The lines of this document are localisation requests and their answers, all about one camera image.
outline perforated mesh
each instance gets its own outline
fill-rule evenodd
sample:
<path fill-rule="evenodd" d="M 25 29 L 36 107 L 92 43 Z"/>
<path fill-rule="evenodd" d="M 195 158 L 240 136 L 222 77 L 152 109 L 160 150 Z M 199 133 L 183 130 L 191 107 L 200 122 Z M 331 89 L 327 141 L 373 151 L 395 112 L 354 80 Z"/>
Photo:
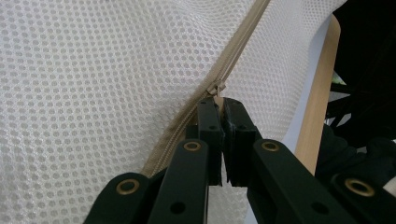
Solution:
<path fill-rule="evenodd" d="M 342 1 L 273 0 L 231 74 L 268 137 L 298 102 L 313 33 Z M 0 222 L 81 223 L 106 183 L 137 172 L 252 0 L 0 2 Z M 212 189 L 210 223 L 245 193 Z"/>

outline wooden panel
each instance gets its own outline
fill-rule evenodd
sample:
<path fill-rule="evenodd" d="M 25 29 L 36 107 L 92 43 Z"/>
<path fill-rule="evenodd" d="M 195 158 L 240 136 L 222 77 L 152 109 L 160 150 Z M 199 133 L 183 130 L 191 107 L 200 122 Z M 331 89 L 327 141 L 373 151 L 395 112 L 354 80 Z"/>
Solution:
<path fill-rule="evenodd" d="M 323 122 L 332 84 L 332 71 L 341 29 L 332 16 L 320 53 L 317 71 L 309 93 L 303 125 L 295 150 L 296 157 L 311 172 L 315 173 Z"/>

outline zipper slider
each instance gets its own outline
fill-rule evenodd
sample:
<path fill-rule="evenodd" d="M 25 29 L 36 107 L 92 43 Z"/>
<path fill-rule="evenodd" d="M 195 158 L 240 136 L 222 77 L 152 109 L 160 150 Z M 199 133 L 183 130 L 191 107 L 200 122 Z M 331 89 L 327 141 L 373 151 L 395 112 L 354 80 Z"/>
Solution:
<path fill-rule="evenodd" d="M 217 80 L 210 84 L 206 91 L 212 96 L 220 96 L 220 92 L 225 88 L 225 82 L 223 80 Z"/>

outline screw hole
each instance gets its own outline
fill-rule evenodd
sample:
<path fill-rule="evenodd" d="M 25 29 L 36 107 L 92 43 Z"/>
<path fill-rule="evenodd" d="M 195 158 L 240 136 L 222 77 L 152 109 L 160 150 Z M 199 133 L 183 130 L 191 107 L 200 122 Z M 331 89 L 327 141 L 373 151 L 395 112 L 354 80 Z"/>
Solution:
<path fill-rule="evenodd" d="M 268 150 L 268 151 L 278 151 L 279 150 L 279 146 L 272 142 L 262 143 L 262 148 L 264 148 L 265 150 Z"/>
<path fill-rule="evenodd" d="M 359 194 L 360 196 L 372 197 L 375 195 L 375 190 L 370 185 L 359 179 L 348 178 L 345 181 L 345 185 L 350 191 Z"/>
<path fill-rule="evenodd" d="M 117 185 L 116 191 L 120 195 L 132 194 L 139 189 L 139 185 L 139 181 L 135 179 L 125 179 Z"/>
<path fill-rule="evenodd" d="M 197 142 L 188 142 L 188 143 L 184 144 L 183 147 L 184 147 L 184 149 L 186 149 L 188 151 L 196 151 L 201 148 L 201 144 L 199 144 Z"/>
<path fill-rule="evenodd" d="M 184 203 L 173 203 L 171 205 L 171 212 L 173 214 L 179 215 L 182 214 L 186 210 L 186 204 Z"/>
<path fill-rule="evenodd" d="M 329 209 L 323 203 L 312 203 L 311 207 L 315 210 L 315 212 L 320 213 L 322 215 L 329 214 Z"/>

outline zipper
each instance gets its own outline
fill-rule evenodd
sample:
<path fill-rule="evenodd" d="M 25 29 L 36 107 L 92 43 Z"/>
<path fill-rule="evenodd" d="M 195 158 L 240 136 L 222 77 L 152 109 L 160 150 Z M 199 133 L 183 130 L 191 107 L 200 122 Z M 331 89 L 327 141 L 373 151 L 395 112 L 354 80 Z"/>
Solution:
<path fill-rule="evenodd" d="M 220 92 L 225 89 L 225 81 L 231 74 L 269 2 L 270 0 L 256 0 L 254 2 L 249 13 L 220 54 L 204 81 L 165 129 L 140 172 L 142 175 L 152 177 L 168 166 L 176 144 L 183 137 L 186 126 L 192 123 L 195 117 L 196 104 L 206 97 L 219 96 Z"/>

